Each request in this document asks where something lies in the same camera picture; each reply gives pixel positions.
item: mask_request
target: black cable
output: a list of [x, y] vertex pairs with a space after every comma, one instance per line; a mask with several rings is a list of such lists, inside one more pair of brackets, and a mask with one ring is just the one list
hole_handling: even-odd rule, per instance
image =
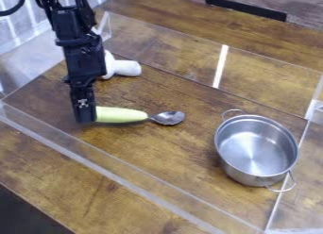
[[0, 11], [0, 17], [9, 16], [13, 14], [24, 5], [25, 0], [18, 0], [15, 6], [13, 6], [10, 9]]

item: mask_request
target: silver spoon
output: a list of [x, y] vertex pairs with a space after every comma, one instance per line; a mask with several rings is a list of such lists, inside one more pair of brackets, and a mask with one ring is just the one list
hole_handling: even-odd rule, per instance
[[148, 114], [136, 109], [120, 109], [96, 107], [98, 123], [124, 124], [150, 120], [160, 125], [177, 125], [185, 119], [185, 113], [181, 111], [165, 111], [156, 115]]

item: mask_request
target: green object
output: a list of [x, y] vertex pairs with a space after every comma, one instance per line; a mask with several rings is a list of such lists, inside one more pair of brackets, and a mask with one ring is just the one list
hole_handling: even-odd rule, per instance
[[96, 107], [96, 122], [98, 123], [132, 123], [148, 119], [148, 115], [144, 111], [136, 109], [118, 109]]

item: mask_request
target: stainless steel pot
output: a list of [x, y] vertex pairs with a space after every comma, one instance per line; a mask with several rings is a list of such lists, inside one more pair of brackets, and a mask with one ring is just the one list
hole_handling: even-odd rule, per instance
[[[270, 119], [257, 115], [234, 116], [225, 120], [214, 136], [224, 172], [244, 185], [286, 192], [294, 186], [289, 169], [297, 160], [297, 144], [289, 131]], [[272, 190], [269, 185], [289, 175], [290, 186]]]

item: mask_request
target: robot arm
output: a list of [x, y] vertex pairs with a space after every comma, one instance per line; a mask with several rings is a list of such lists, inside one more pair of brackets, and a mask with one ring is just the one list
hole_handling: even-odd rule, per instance
[[[0, 16], [14, 13], [24, 5], [0, 12]], [[56, 45], [62, 47], [68, 75], [64, 83], [69, 85], [70, 102], [76, 121], [96, 121], [96, 101], [93, 82], [105, 75], [104, 46], [101, 36], [90, 30], [96, 24], [94, 12], [86, 0], [74, 0], [74, 6], [62, 6], [58, 0], [34, 0], [44, 9], [52, 29], [56, 31]]]

